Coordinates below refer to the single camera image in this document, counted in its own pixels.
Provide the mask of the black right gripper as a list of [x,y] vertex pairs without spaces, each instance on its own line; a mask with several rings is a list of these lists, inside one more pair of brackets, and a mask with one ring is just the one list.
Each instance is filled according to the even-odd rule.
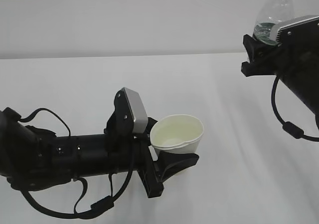
[[243,45],[248,55],[248,61],[241,64],[244,76],[286,76],[295,71],[298,45],[265,43],[248,34],[243,36]]

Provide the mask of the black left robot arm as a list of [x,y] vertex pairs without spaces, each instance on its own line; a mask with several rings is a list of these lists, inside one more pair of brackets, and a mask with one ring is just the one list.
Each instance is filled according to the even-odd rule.
[[149,119],[141,133],[132,123],[117,122],[112,115],[102,134],[61,136],[53,131],[24,125],[10,108],[0,113],[1,141],[15,171],[29,191],[66,184],[73,178],[137,171],[149,198],[161,196],[164,182],[198,162],[193,152],[160,152],[153,160],[150,152]]

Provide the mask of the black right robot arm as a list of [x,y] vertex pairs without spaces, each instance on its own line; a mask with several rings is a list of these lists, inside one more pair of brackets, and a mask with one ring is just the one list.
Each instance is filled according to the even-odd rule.
[[246,77],[279,76],[285,86],[315,115],[319,124],[319,42],[280,41],[267,45],[243,36],[248,61],[241,65]]

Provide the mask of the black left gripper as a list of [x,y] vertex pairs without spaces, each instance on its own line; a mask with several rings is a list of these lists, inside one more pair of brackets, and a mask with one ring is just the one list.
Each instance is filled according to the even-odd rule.
[[161,196],[163,182],[197,164],[199,155],[195,153],[175,154],[160,151],[157,161],[153,161],[149,150],[151,145],[150,133],[157,122],[156,119],[148,117],[148,124],[144,133],[133,133],[129,130],[127,133],[121,134],[123,128],[132,124],[131,121],[126,119],[124,123],[120,123],[114,116],[107,121],[104,134],[107,138],[109,176],[127,172],[123,185],[113,195],[113,198],[119,198],[123,194],[134,171],[137,171],[148,198],[154,198]]

